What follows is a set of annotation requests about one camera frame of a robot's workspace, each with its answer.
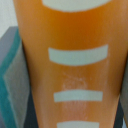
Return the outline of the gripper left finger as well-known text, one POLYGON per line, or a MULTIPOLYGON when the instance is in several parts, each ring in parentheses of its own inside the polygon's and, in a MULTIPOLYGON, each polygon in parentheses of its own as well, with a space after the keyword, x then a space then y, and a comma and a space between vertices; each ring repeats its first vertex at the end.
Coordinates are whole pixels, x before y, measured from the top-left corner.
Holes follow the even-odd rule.
POLYGON ((17 27, 0 39, 0 114, 5 128, 31 125, 31 92, 26 58, 17 27))

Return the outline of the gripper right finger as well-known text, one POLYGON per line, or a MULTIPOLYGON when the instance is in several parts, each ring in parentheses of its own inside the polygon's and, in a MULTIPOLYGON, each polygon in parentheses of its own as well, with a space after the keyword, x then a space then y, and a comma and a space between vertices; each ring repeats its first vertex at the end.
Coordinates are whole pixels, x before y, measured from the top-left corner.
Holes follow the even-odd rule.
POLYGON ((116 115, 116 128, 128 128, 128 64, 125 68, 120 100, 116 115))

